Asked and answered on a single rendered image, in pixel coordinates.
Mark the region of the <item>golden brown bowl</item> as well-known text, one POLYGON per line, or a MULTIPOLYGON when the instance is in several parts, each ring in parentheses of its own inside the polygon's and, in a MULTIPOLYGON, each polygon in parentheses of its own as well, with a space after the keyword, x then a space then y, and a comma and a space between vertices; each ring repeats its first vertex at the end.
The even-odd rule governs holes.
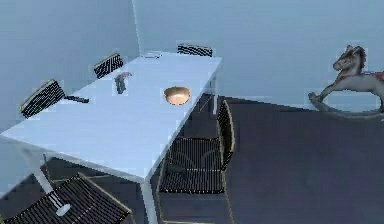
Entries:
POLYGON ((190 99, 190 90, 182 86, 173 86, 164 90, 165 100, 171 105, 183 105, 190 99))

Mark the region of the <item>grey rocking horse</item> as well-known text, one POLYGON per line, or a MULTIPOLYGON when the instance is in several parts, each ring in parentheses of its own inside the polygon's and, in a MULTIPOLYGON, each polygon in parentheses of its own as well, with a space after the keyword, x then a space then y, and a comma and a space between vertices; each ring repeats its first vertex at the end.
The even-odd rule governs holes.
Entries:
POLYGON ((320 112, 350 119, 372 119, 384 117, 384 71, 364 73, 366 53, 361 46, 348 45, 345 51, 333 63, 333 69, 338 71, 335 81, 325 87, 320 94, 308 94, 311 104, 320 112), (368 92, 380 99, 378 109, 350 112, 328 106, 323 100, 334 91, 368 92))

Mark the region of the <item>black remote control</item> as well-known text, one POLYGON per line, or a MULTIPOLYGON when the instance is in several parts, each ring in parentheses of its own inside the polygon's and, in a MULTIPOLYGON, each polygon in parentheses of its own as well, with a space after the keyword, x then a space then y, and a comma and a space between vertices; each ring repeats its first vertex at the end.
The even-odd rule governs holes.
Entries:
POLYGON ((64 99, 75 101, 75 102, 80 102, 80 103, 89 103, 89 101, 90 101, 88 98, 82 98, 82 97, 78 97, 78 96, 65 96, 64 99))

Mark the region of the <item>white dining table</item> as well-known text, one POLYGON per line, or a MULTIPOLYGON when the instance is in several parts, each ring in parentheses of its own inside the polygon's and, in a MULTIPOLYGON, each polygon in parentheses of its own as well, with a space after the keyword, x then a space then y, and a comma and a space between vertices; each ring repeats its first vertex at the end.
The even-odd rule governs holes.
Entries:
POLYGON ((148 223, 158 224, 151 177, 202 94, 217 87, 222 64, 220 57, 161 54, 138 57, 74 93, 89 103, 61 100, 0 136, 24 155, 45 152, 138 183, 148 223), (118 94, 114 78, 123 72, 131 76, 118 94), (165 100, 173 86, 190 90, 185 104, 165 100))

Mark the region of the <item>black slatted chair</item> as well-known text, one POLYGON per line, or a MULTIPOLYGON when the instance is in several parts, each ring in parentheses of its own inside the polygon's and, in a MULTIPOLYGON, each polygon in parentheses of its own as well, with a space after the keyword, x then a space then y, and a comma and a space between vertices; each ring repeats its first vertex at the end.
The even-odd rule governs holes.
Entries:
POLYGON ((121 68, 123 65, 124 61, 122 60, 120 54, 114 53, 97 63, 94 66, 93 71, 96 74, 96 77, 100 79, 114 70, 121 68))
POLYGON ((187 43, 181 43, 177 46, 177 52, 179 54, 189 54, 198 56, 213 56, 213 50, 210 47, 199 46, 187 43))
POLYGON ((176 138, 161 163, 156 186, 159 216, 166 220, 161 208, 161 194, 216 195, 223 194, 230 224, 235 224, 226 172, 235 152, 235 126, 227 100, 221 102, 216 118, 214 138, 176 138))
POLYGON ((0 224, 137 224, 132 210, 78 172, 61 180, 52 180, 45 166, 53 191, 42 196, 17 215, 0 216, 0 224))
POLYGON ((30 118, 65 97, 64 90, 55 79, 50 79, 30 95, 20 106, 20 113, 30 118))

